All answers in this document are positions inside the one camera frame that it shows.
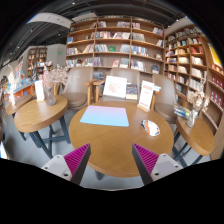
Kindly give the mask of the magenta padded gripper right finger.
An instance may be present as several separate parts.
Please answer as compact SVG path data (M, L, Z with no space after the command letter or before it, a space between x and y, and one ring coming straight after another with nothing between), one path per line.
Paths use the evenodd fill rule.
M158 155L135 143L132 144L132 155L144 185L182 169L182 166L169 155Z

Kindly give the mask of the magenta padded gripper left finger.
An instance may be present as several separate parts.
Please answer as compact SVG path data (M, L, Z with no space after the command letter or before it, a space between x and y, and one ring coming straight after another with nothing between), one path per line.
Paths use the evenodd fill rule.
M54 156L42 167L42 169L79 185L90 155L90 144L86 144L73 150L65 156Z

